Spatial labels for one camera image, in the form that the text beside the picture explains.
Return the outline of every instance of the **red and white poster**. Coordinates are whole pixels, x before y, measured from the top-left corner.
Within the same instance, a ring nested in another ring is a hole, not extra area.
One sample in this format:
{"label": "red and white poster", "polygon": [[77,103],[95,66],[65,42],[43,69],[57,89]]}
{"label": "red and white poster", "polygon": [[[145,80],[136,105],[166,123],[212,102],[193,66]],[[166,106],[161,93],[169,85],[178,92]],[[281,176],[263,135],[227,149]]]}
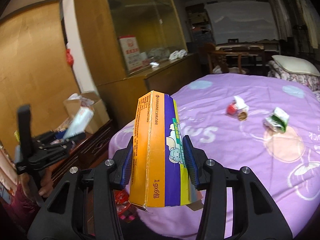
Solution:
{"label": "red and white poster", "polygon": [[119,42],[128,70],[132,71],[141,68],[142,60],[136,37],[122,36],[119,37]]}

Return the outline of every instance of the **red cup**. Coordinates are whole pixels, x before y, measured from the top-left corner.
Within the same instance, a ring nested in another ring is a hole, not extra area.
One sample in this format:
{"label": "red cup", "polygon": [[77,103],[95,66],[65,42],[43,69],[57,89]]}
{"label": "red cup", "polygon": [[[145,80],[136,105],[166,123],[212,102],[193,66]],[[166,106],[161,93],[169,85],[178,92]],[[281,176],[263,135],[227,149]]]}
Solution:
{"label": "red cup", "polygon": [[238,108],[236,107],[236,103],[233,102],[227,107],[227,113],[234,115],[237,112]]}

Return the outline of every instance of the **red plastic bag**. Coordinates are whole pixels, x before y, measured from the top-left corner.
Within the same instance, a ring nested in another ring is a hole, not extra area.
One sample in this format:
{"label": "red plastic bag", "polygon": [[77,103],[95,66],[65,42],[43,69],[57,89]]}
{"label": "red plastic bag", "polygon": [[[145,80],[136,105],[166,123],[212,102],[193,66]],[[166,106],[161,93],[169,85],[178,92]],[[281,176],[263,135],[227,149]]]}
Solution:
{"label": "red plastic bag", "polygon": [[69,66],[72,67],[74,63],[74,59],[73,59],[73,56],[71,55],[71,49],[66,50],[66,55],[67,55],[67,62]]}
{"label": "red plastic bag", "polygon": [[121,220],[130,223],[136,218],[137,211],[136,208],[129,203],[129,194],[126,192],[126,190],[114,190],[113,192],[115,196],[118,217]]}

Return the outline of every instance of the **wooden drawer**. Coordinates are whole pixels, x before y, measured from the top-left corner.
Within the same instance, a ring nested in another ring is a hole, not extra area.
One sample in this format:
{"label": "wooden drawer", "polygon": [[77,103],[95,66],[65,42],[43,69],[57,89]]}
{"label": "wooden drawer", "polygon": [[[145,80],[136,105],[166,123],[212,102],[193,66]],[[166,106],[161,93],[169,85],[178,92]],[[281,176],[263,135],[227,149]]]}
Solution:
{"label": "wooden drawer", "polygon": [[198,55],[181,61],[145,79],[148,90],[172,95],[183,86],[202,76]]}
{"label": "wooden drawer", "polygon": [[115,134],[112,120],[101,127],[95,134],[89,136],[70,156],[53,168],[52,179],[54,185],[60,181],[71,167],[77,166],[81,170],[88,169],[101,155],[108,151],[109,142]]}

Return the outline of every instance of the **shelf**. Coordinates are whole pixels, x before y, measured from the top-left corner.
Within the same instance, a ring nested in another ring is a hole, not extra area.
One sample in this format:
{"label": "shelf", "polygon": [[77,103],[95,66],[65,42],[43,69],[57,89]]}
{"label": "shelf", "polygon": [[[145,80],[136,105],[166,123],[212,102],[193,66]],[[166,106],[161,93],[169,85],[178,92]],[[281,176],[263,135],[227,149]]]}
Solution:
{"label": "shelf", "polygon": [[183,58],[178,58],[178,59],[175,59],[175,60],[167,60],[163,63],[160,63],[159,67],[155,67],[155,68],[148,68],[142,72],[139,72],[135,75],[132,75],[130,76],[129,78],[134,78],[134,77],[139,77],[139,76],[143,76],[144,78],[148,78],[148,77],[151,77],[169,67],[171,67],[172,65],[175,65],[183,60],[186,60],[188,57],[190,57],[191,55],[193,55],[195,53],[188,53],[187,56],[183,57]]}

